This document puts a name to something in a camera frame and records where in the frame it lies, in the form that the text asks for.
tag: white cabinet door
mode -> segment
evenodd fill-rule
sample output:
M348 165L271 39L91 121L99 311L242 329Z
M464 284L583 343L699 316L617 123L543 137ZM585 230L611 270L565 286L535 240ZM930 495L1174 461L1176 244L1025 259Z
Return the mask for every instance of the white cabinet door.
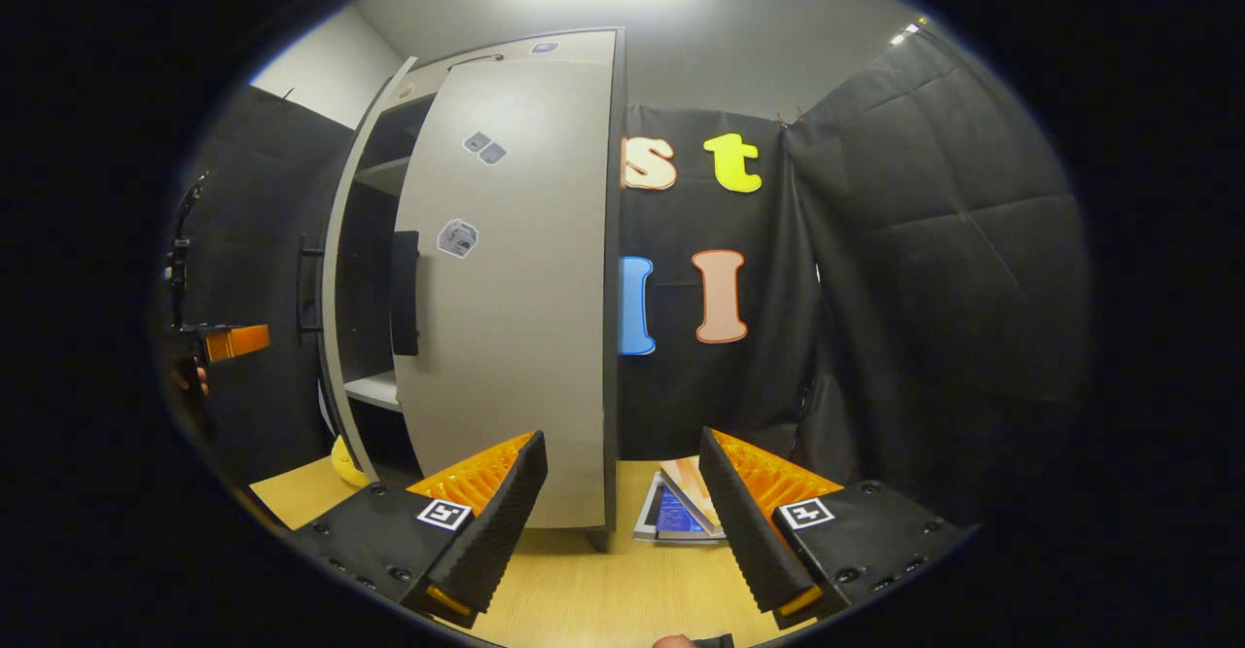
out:
M532 527L605 522L611 71L609 61L454 67L420 132L395 223L420 233L415 285L391 285L417 303L418 355L393 364L420 465L431 475L544 430L549 476ZM504 156L467 143L477 133ZM439 249L456 222L449 252Z
M555 50L543 51L538 46L557 45ZM614 60L615 31L595 30L583 32L563 32L554 35L540 35L512 42L481 46L469 52L449 55L435 62L427 64L401 77L398 85L377 101L381 111L387 111L398 106L405 106L412 101L436 93L441 83L452 71L453 66L467 60L482 57L497 57L507 62L514 61L568 61L568 62L610 62Z

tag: cabinet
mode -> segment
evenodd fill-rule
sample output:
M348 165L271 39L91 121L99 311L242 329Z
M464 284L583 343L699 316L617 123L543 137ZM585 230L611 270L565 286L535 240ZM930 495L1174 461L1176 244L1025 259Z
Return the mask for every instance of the cabinet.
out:
M321 307L326 381L370 479L540 429L528 525L613 525L622 50L608 29L412 60L366 113Z

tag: black handle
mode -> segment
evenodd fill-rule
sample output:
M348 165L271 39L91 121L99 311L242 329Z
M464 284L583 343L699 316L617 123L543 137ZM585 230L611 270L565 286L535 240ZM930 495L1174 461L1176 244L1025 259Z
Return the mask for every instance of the black handle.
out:
M395 232L390 248L390 341L397 356L420 355L420 329L415 317L418 263L420 233Z
M735 648L735 638L730 633L723 633L716 638L696 638L692 644L696 648Z
M299 334L299 345L303 345L303 334L308 331L324 331L324 325L305 325L303 324L303 258L304 257L324 257L324 248L320 249L308 249L306 247L308 236L299 236L299 258L298 264L294 269L294 329Z

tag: sticker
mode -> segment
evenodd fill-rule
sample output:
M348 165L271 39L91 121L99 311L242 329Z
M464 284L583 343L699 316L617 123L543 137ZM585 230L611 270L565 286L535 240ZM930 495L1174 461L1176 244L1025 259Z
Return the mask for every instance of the sticker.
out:
M743 254L711 249L693 254L692 265L701 270L705 284L705 323L696 329L696 338L706 344L743 339L748 334L748 325L740 320L738 272Z
M631 137L625 145L625 176L624 183L631 188L647 188L649 191L664 191L675 184L679 172L670 160L675 156L675 148L665 140L651 137Z
M439 526L441 528L454 531L454 528L463 525L463 520L467 518L468 513L471 513L471 507L467 505L446 502L444 500L433 500L415 518L423 523L431 523L432 526Z
M649 336L644 314L644 283L652 273L652 262L644 257L622 257L622 300L619 319L619 353L644 356L657 348Z
M705 141L705 150L713 153L713 176L722 188L738 193L752 193L761 188L761 177L743 168L743 160L756 160L757 148L745 145L735 132Z
M463 150L467 150L472 155L476 155L484 147L488 147L489 142L492 142L492 140L489 140L487 135L476 131L476 135L472 135L467 140L463 140Z
M778 508L782 511L782 516L787 520L787 523L791 525L792 531L828 522L834 518L834 515L817 497L796 502L794 505L783 505Z
M477 242L479 242L479 232L463 221L454 218L437 236L437 249L463 259L476 247Z
M494 142L488 147L484 147L484 151L479 153L479 161L488 166L493 166L497 162L500 162L503 156L505 156L505 150L502 150L502 146Z

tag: book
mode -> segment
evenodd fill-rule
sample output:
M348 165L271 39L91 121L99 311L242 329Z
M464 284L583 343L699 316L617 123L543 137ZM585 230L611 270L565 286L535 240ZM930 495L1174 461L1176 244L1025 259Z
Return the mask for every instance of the book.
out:
M649 496L640 508L632 537L671 545L713 545L726 538L725 532L711 535L684 507L665 484L661 471L652 474Z
M700 456L687 456L661 462L661 475L670 490L684 507L696 518L696 522L710 536L722 533L722 523L713 508L705 479L700 475Z
M640 507L640 517L635 520L632 538L640 541L655 541L657 538L657 516L661 512L661 474L654 474L652 484L649 485L649 496L645 497Z

